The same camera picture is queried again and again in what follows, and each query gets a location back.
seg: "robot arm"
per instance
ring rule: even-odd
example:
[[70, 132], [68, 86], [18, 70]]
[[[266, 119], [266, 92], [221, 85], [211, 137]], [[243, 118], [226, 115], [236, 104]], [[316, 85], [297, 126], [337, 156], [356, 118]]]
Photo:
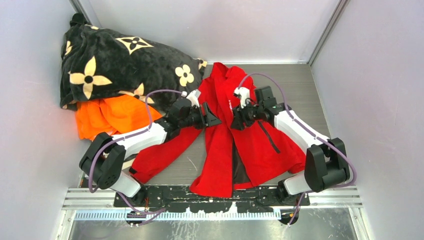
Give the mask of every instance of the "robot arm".
[[199, 105], [200, 92], [195, 90], [187, 97], [181, 97], [172, 104], [164, 117], [148, 126], [128, 132], [109, 136], [102, 132], [96, 136], [79, 167], [89, 175], [97, 152], [107, 143], [116, 141], [106, 148], [95, 163], [93, 181], [100, 189], [113, 189], [127, 197], [134, 197], [141, 189], [140, 183], [121, 171], [124, 160], [148, 147], [168, 142], [180, 134], [180, 129], [195, 127], [202, 129], [215, 126], [221, 121], [211, 112], [208, 104]]
[[246, 103], [250, 99], [246, 88], [240, 87], [234, 91], [234, 95], [240, 99], [240, 106], [233, 110], [231, 127], [243, 130], [255, 121], [266, 121], [291, 138], [306, 155], [304, 172], [278, 182], [280, 198], [309, 191], [320, 192], [350, 178], [348, 163], [328, 146], [333, 145], [346, 155], [343, 141], [320, 134], [302, 121], [289, 106], [277, 104], [269, 86], [256, 88], [254, 92], [257, 103], [252, 104], [251, 101]]

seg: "red garment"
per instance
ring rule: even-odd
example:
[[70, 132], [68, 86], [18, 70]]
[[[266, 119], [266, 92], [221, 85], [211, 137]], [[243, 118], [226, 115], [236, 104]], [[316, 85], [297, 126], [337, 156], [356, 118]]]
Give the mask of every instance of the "red garment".
[[[233, 95], [246, 73], [239, 67], [228, 69], [222, 63], [213, 65], [210, 77], [199, 87], [199, 102], [207, 102], [222, 124], [205, 129], [206, 160], [200, 176], [190, 190], [202, 196], [229, 198], [233, 189], [258, 186], [286, 171], [298, 173], [305, 168], [305, 154], [284, 133], [262, 122], [279, 149], [277, 153], [270, 140], [256, 122], [243, 131], [231, 129], [232, 108], [240, 104]], [[243, 87], [250, 89], [255, 101], [253, 80], [248, 78]], [[161, 145], [142, 150], [132, 164], [133, 176], [142, 183], [148, 182], [177, 159], [198, 137], [201, 130], [183, 128], [180, 135]], [[250, 182], [235, 184], [233, 188], [233, 140], [245, 166]]]

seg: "wooden floor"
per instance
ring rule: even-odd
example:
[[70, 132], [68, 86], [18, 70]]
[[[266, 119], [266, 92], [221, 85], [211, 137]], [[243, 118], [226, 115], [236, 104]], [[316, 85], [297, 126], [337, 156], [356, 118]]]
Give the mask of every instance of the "wooden floor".
[[[284, 89], [287, 103], [296, 114], [318, 132], [330, 136], [327, 123], [324, 118], [323, 109], [312, 77], [311, 69], [306, 64], [245, 64], [238, 65], [246, 73], [263, 73], [274, 78]], [[212, 65], [206, 68], [205, 77], [209, 76]], [[283, 98], [276, 86], [262, 76], [254, 76], [257, 87], [269, 85], [272, 87], [274, 96], [279, 103]], [[204, 135], [201, 134], [196, 141], [167, 169], [152, 178], [150, 185], [190, 185], [202, 172], [206, 158]], [[288, 177], [276, 177], [266, 184], [276, 184], [278, 181]]]

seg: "black blanket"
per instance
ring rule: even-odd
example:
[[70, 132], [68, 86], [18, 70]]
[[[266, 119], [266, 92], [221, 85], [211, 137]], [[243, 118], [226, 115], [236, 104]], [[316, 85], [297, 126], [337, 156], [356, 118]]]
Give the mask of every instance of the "black blanket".
[[[87, 24], [75, 14], [61, 51], [60, 107], [76, 110], [76, 102], [127, 94], [145, 102], [154, 90], [191, 92], [200, 85], [206, 61], [139, 36]], [[166, 111], [175, 93], [157, 93], [148, 100]]]

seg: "orange cloth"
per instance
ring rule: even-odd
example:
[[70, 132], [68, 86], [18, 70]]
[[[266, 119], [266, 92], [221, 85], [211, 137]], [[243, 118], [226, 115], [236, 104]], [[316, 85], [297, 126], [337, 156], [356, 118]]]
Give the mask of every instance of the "orange cloth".
[[[149, 109], [153, 121], [162, 117]], [[80, 139], [94, 140], [102, 132], [124, 134], [149, 125], [145, 103], [128, 95], [77, 102], [75, 117]]]

